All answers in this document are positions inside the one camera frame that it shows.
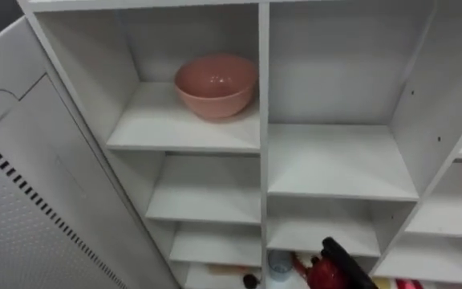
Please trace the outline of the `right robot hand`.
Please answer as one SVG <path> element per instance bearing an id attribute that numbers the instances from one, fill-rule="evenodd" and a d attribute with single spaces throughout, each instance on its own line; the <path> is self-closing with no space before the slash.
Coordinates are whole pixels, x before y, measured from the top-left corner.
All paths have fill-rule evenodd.
<path id="1" fill-rule="evenodd" d="M 322 256 L 338 270 L 346 289 L 378 289 L 373 279 L 332 237 L 322 240 Z"/>

